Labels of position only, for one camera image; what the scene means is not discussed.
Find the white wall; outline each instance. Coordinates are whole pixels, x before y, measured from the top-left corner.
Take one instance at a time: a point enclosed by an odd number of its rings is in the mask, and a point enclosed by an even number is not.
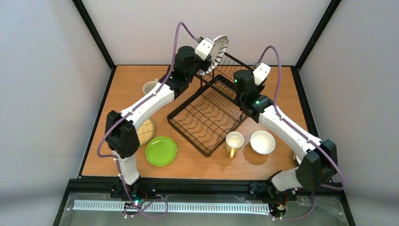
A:
[[[395,0],[342,1],[301,70],[358,225],[399,220],[398,9]]]
[[[51,225],[110,70],[70,0],[0,3],[0,225]]]
[[[116,64],[169,64],[179,21],[199,37],[221,34],[247,64],[268,45],[294,65],[330,0],[83,1]],[[181,30],[179,45],[196,45]],[[276,64],[273,54],[265,62]]]

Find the mug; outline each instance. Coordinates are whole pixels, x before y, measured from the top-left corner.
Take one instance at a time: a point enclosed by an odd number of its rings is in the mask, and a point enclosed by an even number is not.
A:
[[[234,154],[239,151],[239,149],[244,144],[244,137],[239,132],[233,131],[226,136],[226,150],[230,153],[230,158],[234,157]]]
[[[151,90],[158,84],[158,79],[155,79],[154,81],[149,81],[143,86],[143,93],[147,94],[151,92]]]

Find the black wire dish rack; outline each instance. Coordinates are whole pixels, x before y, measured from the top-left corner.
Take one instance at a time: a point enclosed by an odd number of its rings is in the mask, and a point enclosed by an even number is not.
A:
[[[167,116],[169,124],[205,157],[246,119],[234,103],[233,74],[242,69],[254,70],[225,53],[210,74],[196,75],[201,87]]]

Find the bowl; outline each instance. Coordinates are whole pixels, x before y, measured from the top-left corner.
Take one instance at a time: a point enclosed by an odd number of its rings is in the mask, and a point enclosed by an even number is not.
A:
[[[276,140],[266,131],[257,131],[252,134],[250,144],[255,153],[270,154],[276,147]]]

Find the wicker coaster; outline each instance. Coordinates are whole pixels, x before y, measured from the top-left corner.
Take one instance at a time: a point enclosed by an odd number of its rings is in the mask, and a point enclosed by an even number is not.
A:
[[[148,119],[143,123],[140,129],[137,131],[138,139],[140,140],[140,145],[145,145],[154,136],[155,125],[152,119]]]

